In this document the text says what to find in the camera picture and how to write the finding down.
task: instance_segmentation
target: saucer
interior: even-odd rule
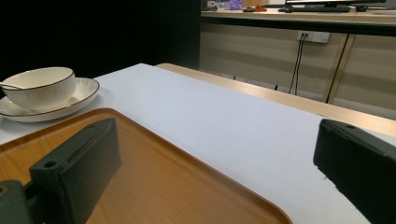
[[[97,95],[99,82],[85,77],[76,77],[76,91],[65,106],[50,111],[34,111],[14,105],[7,97],[0,100],[0,115],[19,122],[39,122],[58,119],[72,114],[88,105]]]

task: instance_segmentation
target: black wall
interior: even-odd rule
[[[77,77],[137,63],[198,68],[200,1],[14,2],[0,4],[1,80],[47,66]]]

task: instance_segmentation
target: bowl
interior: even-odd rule
[[[3,81],[24,87],[19,90],[2,87],[4,94],[15,105],[46,111],[65,106],[76,90],[76,76],[71,68],[46,67],[19,73]]]

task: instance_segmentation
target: black cable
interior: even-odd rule
[[[293,86],[294,77],[295,77],[295,74],[296,74],[297,62],[298,62],[298,58],[299,58],[299,56],[300,56],[301,45],[302,45],[302,43],[303,43],[303,36],[304,36],[304,34],[301,34],[300,43],[299,43],[299,45],[298,45],[298,50],[297,50],[296,64],[294,65],[293,78],[291,79],[291,83],[290,83],[290,87],[289,87],[289,93],[291,92],[291,87]]]
[[[298,85],[298,72],[300,71],[300,62],[301,62],[301,57],[303,56],[303,46],[304,46],[304,41],[306,39],[307,35],[303,37],[303,43],[301,44],[300,48],[300,58],[298,60],[298,66],[297,66],[297,74],[296,74],[296,87],[294,89],[294,94],[297,95],[297,85]]]
[[[289,88],[289,93],[291,92],[291,87],[293,86],[294,78],[296,78],[296,84],[295,84],[295,89],[294,89],[294,94],[297,95],[297,86],[298,86],[298,72],[300,69],[300,61],[301,61],[301,56],[303,53],[303,45],[305,42],[305,39],[308,35],[307,34],[302,34],[299,47],[298,47],[298,52],[297,52],[297,59],[296,59],[296,64],[294,65],[294,72],[293,72],[293,78],[291,79],[290,83],[290,88]]]

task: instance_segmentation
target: electrical socket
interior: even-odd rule
[[[312,42],[318,42],[318,43],[327,43],[329,41],[329,36],[330,33],[325,33],[325,32],[314,32],[312,34]]]
[[[308,35],[308,36],[305,37],[304,41],[312,41],[313,33],[314,32],[312,32],[312,31],[299,31],[298,34],[297,34],[297,40],[301,40],[301,37],[303,35]]]

